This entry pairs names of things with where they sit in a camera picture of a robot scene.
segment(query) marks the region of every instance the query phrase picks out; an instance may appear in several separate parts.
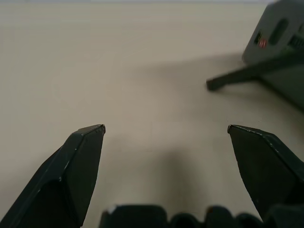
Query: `red button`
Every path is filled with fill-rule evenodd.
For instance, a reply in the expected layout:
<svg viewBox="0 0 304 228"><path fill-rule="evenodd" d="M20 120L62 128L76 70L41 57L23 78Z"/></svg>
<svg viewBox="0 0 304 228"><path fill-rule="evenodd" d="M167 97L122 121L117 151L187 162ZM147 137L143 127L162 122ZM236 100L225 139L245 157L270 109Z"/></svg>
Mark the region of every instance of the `red button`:
<svg viewBox="0 0 304 228"><path fill-rule="evenodd" d="M260 48L265 48L267 45L267 40L261 39L258 45Z"/></svg>

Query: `gray device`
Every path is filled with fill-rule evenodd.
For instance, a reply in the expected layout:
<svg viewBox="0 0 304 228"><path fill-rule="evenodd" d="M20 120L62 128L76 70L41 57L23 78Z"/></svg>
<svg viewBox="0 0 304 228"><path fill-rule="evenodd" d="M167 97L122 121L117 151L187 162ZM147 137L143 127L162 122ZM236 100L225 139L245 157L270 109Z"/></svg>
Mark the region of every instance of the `gray device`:
<svg viewBox="0 0 304 228"><path fill-rule="evenodd" d="M208 80L208 89L259 79L304 110L304 0L269 4L243 61L246 68Z"/></svg>

